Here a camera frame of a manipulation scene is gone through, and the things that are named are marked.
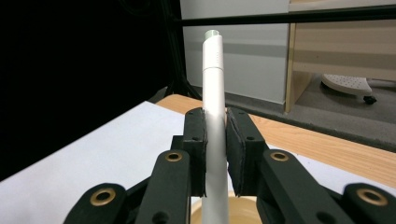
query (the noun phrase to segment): brass screw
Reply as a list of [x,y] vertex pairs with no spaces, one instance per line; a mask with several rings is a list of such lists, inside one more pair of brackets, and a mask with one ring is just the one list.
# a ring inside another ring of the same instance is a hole
[[367,203],[377,205],[377,206],[385,206],[388,204],[387,198],[376,192],[372,189],[358,189],[358,196]]
[[183,156],[177,152],[170,152],[170,153],[166,154],[167,161],[180,161],[182,158],[183,158]]
[[271,153],[271,158],[276,161],[288,161],[289,156],[283,152],[273,152]]
[[110,203],[116,197],[116,191],[112,188],[99,189],[91,196],[91,204],[94,206],[103,206]]

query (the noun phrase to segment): black metal bracket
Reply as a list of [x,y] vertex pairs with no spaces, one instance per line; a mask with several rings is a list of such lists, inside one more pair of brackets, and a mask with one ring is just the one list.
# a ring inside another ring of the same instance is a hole
[[[228,171],[235,196],[256,196],[262,223],[396,223],[396,198],[365,183],[342,195],[322,187],[289,152],[270,149],[248,113],[228,107]],[[205,197],[205,111],[186,113],[151,176],[125,190],[104,183],[87,190],[65,224],[190,223],[191,197]]]
[[292,11],[251,16],[218,17],[205,19],[175,20],[179,26],[207,25],[253,25],[276,23],[312,23],[330,21],[380,21],[394,20],[396,5],[375,7],[348,7],[337,9],[319,9]]

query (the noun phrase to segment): white tube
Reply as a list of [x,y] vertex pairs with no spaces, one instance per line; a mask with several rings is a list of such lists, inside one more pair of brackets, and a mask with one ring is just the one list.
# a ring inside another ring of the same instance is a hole
[[225,152],[225,103],[222,36],[205,33],[203,44],[203,109],[207,128],[206,197],[202,199],[204,224],[228,224],[227,158]]

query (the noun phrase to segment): dark background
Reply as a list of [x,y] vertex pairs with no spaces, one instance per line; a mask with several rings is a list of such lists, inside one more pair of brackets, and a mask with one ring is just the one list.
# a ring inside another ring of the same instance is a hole
[[134,15],[119,0],[1,3],[0,180],[168,85],[147,2],[129,1]]

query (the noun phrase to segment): white object on shelf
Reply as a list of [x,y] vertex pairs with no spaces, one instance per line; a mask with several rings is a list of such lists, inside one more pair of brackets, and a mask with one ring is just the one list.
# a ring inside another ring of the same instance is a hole
[[322,82],[336,91],[341,91],[359,96],[371,96],[372,89],[366,77],[348,77],[340,75],[323,74]]

